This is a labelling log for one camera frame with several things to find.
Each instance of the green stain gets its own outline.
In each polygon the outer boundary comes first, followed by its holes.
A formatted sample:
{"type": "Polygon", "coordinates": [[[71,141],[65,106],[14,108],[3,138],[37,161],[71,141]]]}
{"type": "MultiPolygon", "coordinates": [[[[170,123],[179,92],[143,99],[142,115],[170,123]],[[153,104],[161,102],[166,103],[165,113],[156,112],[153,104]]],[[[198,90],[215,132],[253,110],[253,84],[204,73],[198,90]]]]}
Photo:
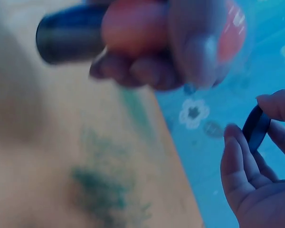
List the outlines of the green stain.
{"type": "Polygon", "coordinates": [[[87,168],[73,169],[72,177],[83,191],[83,197],[79,199],[82,208],[103,221],[104,228],[125,227],[123,218],[113,216],[112,210],[125,210],[127,189],[108,176],[87,168]]]}
{"type": "Polygon", "coordinates": [[[126,111],[133,122],[136,131],[148,143],[154,141],[154,130],[149,121],[145,107],[136,91],[119,89],[120,101],[126,108],[126,111]]]}
{"type": "Polygon", "coordinates": [[[80,207],[103,222],[99,228],[146,227],[151,204],[142,204],[136,196],[137,177],[128,167],[131,152],[88,126],[83,127],[80,139],[88,155],[87,166],[71,172],[81,188],[80,207]]]}

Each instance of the hand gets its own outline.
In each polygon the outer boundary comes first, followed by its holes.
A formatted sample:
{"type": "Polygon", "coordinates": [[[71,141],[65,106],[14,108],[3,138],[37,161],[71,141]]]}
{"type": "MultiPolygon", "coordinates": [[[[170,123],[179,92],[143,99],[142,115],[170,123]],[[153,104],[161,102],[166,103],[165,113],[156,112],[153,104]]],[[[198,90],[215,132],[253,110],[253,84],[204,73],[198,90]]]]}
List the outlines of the hand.
{"type": "MultiPolygon", "coordinates": [[[[285,122],[285,90],[257,98],[271,118],[285,122]]],[[[268,134],[285,154],[285,128],[272,121],[268,134]]],[[[242,131],[225,131],[221,179],[227,201],[241,228],[285,228],[285,180],[278,179],[262,156],[251,154],[242,131]]]]}
{"type": "Polygon", "coordinates": [[[157,56],[133,60],[107,52],[92,64],[90,74],[97,79],[111,78],[125,87],[150,85],[156,90],[175,89],[188,77],[196,87],[215,86],[228,73],[228,66],[215,67],[224,14],[223,0],[170,0],[168,30],[174,65],[157,56]]]}

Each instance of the white flower print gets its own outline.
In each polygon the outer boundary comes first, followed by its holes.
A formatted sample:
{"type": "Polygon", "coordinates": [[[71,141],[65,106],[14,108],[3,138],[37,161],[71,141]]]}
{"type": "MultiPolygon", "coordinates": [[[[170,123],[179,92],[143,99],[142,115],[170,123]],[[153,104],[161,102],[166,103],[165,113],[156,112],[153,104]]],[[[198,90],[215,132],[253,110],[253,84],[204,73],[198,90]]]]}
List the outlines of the white flower print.
{"type": "Polygon", "coordinates": [[[210,109],[204,100],[187,99],[182,104],[179,121],[185,124],[187,129],[197,129],[200,122],[209,116],[210,109]]]}

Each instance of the finger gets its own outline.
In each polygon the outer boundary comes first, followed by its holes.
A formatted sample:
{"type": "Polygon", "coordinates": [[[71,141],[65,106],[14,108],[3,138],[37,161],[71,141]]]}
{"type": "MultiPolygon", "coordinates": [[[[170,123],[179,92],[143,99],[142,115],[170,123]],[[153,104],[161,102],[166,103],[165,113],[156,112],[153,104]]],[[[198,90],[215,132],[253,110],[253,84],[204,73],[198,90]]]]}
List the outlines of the finger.
{"type": "Polygon", "coordinates": [[[236,214],[243,200],[256,189],[247,179],[241,146],[232,136],[225,138],[220,170],[226,199],[236,214]]]}
{"type": "Polygon", "coordinates": [[[180,72],[196,87],[213,86],[225,1],[171,0],[170,6],[170,45],[180,72]]]}
{"type": "Polygon", "coordinates": [[[285,89],[257,97],[260,108],[271,118],[285,122],[285,89]]]}
{"type": "Polygon", "coordinates": [[[108,53],[101,62],[100,72],[102,75],[113,79],[120,86],[127,88],[141,87],[144,84],[134,78],[129,71],[131,63],[129,59],[122,55],[108,53]]]}
{"type": "Polygon", "coordinates": [[[258,151],[253,153],[253,157],[255,158],[258,169],[263,176],[267,177],[272,182],[280,181],[276,173],[267,165],[266,161],[258,151]]]}
{"type": "Polygon", "coordinates": [[[108,52],[92,63],[90,74],[96,78],[121,81],[128,77],[130,65],[131,61],[126,57],[108,52]]]}
{"type": "Polygon", "coordinates": [[[268,129],[268,135],[285,154],[285,127],[276,121],[272,121],[268,129]]]}
{"type": "Polygon", "coordinates": [[[213,87],[216,87],[217,85],[221,84],[223,80],[226,78],[227,74],[230,71],[229,65],[220,65],[216,68],[215,74],[217,76],[217,79],[215,83],[213,84],[213,87]]]}
{"type": "Polygon", "coordinates": [[[103,60],[106,58],[107,52],[104,50],[101,54],[96,57],[90,67],[89,75],[95,79],[107,79],[108,77],[104,75],[100,68],[103,60]]]}
{"type": "Polygon", "coordinates": [[[234,137],[238,141],[243,154],[244,170],[248,181],[256,188],[261,188],[272,183],[270,179],[260,173],[255,158],[249,150],[248,143],[239,127],[229,125],[225,130],[225,137],[234,137]]]}
{"type": "Polygon", "coordinates": [[[183,84],[171,63],[158,57],[136,60],[130,72],[138,81],[156,90],[171,90],[183,84]]]}

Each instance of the blue bedsheet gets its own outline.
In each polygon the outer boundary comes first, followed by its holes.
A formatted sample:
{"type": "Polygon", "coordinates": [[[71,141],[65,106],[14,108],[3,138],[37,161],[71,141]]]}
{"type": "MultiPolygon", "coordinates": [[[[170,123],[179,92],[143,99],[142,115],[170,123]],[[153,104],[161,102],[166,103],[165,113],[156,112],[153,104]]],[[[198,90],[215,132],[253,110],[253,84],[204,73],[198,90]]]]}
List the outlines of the blue bedsheet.
{"type": "MultiPolygon", "coordinates": [[[[253,49],[242,69],[233,70],[210,91],[196,92],[185,85],[177,91],[157,93],[206,228],[238,227],[220,180],[225,126],[236,123],[242,127],[257,104],[257,95],[285,88],[285,0],[249,4],[255,14],[249,34],[253,49]]],[[[285,157],[268,137],[259,151],[285,179],[285,157]]]]}

